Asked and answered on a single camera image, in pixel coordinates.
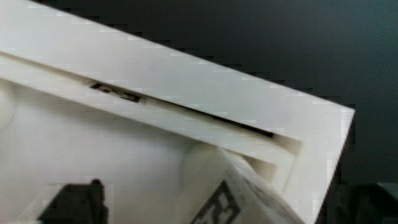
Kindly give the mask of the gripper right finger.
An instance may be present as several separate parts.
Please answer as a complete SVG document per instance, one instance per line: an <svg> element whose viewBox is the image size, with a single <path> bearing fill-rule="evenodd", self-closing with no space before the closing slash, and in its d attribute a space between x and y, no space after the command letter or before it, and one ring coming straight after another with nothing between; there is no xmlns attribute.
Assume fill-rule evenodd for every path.
<svg viewBox="0 0 398 224"><path fill-rule="evenodd" d="M398 224L398 183L376 182L339 188L335 224Z"/></svg>

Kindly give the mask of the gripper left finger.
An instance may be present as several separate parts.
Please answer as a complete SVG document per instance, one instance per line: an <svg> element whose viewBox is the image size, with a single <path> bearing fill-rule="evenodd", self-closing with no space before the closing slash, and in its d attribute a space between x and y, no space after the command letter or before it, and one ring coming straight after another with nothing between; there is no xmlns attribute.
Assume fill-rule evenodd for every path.
<svg viewBox="0 0 398 224"><path fill-rule="evenodd" d="M37 221L40 224L108 224L104 186L97 179L62 187Z"/></svg>

